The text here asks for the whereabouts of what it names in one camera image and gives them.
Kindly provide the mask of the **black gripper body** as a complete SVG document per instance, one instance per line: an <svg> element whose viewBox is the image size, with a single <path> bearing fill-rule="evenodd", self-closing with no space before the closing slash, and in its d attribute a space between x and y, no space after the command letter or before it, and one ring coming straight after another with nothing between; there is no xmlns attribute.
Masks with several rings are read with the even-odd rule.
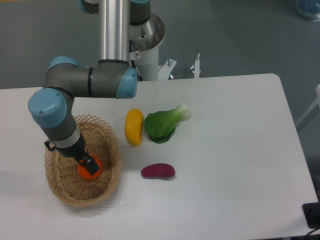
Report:
<svg viewBox="0 0 320 240"><path fill-rule="evenodd" d="M86 141L82 134L75 143L68 147L58 147L52 141L48 140L44 142L44 145L50 152L57 150L62 156L74 158L77 162L82 161L88 156L88 153L85 150Z"/></svg>

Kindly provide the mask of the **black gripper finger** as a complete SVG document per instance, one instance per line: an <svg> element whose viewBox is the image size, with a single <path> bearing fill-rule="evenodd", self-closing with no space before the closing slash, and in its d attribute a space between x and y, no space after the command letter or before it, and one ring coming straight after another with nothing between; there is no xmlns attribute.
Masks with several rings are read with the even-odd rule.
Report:
<svg viewBox="0 0 320 240"><path fill-rule="evenodd" d="M97 176L100 174L100 166L93 156L84 155L79 161L80 176Z"/></svg>

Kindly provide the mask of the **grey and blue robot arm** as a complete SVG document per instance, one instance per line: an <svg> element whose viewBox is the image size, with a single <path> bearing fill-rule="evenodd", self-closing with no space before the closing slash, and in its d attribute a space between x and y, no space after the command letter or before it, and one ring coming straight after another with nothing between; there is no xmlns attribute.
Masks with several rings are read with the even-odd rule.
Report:
<svg viewBox="0 0 320 240"><path fill-rule="evenodd" d="M131 99L136 95L141 76L130 62L130 27L146 23L151 10L148 0L80 0L78 5L83 12L99 15L98 65L85 68L66 56L54 58L43 88L28 101L28 110L48 137L48 150L75 159L94 175L101 167L85 150L85 139L72 115L74 99Z"/></svg>

